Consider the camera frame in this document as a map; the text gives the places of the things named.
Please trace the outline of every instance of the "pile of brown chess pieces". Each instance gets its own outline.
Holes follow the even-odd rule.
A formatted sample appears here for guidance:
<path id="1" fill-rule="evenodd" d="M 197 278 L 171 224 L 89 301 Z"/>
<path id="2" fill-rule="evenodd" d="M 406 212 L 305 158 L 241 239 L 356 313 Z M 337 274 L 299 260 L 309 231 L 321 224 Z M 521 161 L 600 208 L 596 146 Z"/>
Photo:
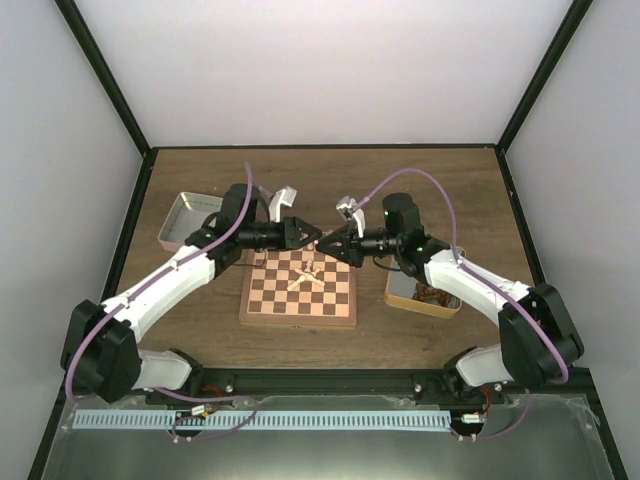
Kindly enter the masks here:
<path id="1" fill-rule="evenodd" d="M 423 303 L 437 303 L 441 307 L 449 306 L 452 299 L 453 295 L 450 293 L 421 283 L 416 284 L 416 291 L 413 294 L 413 300 Z"/>

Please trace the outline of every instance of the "table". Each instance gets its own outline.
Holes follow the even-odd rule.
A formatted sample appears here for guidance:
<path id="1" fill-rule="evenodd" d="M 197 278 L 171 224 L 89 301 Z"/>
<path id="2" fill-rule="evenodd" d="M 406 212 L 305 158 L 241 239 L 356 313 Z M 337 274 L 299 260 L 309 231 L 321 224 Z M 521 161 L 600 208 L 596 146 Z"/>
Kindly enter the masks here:
<path id="1" fill-rule="evenodd" d="M 458 244 L 470 260 L 511 279 L 532 283 L 509 198 L 490 148 L 161 149 L 149 180 L 118 291 L 165 262 L 158 232 L 183 191 L 222 196 L 245 181 L 250 162 L 269 190 L 298 190 L 288 211 L 320 225 L 341 225 L 335 203 L 362 198 L 403 167 L 432 173 L 448 191 L 458 217 Z M 408 192 L 428 233 L 451 239 L 445 203 L 421 176 L 404 175 L 366 207 L 367 226 L 383 224 L 384 195 Z M 470 346 L 498 341 L 495 327 L 464 305 L 450 320 L 406 312 L 384 303 L 387 272 L 367 261 L 357 272 L 358 325 L 354 330 L 243 326 L 238 322 L 243 268 L 230 268 L 168 312 L 141 348 L 179 348 L 205 366 L 304 368 L 440 368 Z"/>

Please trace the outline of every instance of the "gray floor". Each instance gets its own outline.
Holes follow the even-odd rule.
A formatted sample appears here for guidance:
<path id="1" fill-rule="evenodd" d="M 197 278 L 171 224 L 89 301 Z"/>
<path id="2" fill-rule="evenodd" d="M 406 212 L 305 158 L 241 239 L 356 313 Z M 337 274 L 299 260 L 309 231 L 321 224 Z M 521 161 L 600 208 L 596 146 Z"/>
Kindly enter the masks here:
<path id="1" fill-rule="evenodd" d="M 396 400 L 371 397 L 350 399 L 342 406 L 366 410 L 379 408 L 380 402 L 388 408 L 407 408 Z M 265 408 L 319 405 L 339 408 L 334 400 L 321 398 L 272 399 Z M 71 413 L 66 412 L 63 422 Z M 519 404 L 492 407 L 487 430 L 504 428 L 519 413 Z M 596 422 L 581 398 L 545 395 L 534 397 L 517 430 L 475 444 L 458 443 L 448 433 L 243 432 L 222 440 L 175 445 L 164 431 L 65 428 L 58 432 L 44 478 L 612 478 Z"/>

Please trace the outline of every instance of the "white vent grille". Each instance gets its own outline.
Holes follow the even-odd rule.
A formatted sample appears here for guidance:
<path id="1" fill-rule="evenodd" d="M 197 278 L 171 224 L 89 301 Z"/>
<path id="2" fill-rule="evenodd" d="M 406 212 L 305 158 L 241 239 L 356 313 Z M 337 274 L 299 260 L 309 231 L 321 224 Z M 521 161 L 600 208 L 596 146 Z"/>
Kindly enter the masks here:
<path id="1" fill-rule="evenodd" d="M 250 412 L 220 411 L 206 418 L 187 419 L 178 430 L 227 430 L 242 422 Z M 78 410 L 74 429 L 82 430 L 166 430 L 176 421 L 176 412 L 152 410 Z M 449 412 L 336 412 L 260 411 L 243 430 L 397 430 L 447 432 Z"/>

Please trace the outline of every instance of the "wooden chessboard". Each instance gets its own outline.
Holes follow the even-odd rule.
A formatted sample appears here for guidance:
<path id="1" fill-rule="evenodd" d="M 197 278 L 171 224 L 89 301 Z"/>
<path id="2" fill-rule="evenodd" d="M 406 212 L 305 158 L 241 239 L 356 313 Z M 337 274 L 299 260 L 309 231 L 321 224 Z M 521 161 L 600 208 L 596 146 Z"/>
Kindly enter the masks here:
<path id="1" fill-rule="evenodd" d="M 314 269 L 320 269 L 316 278 L 324 286 L 305 281 L 287 291 L 299 277 L 294 269 L 304 270 L 309 260 Z M 261 267 L 247 267 L 240 302 L 241 323 L 356 326 L 355 272 L 349 265 L 316 252 L 313 244 L 288 252 L 250 251 L 245 263 L 261 265 L 263 261 Z"/>

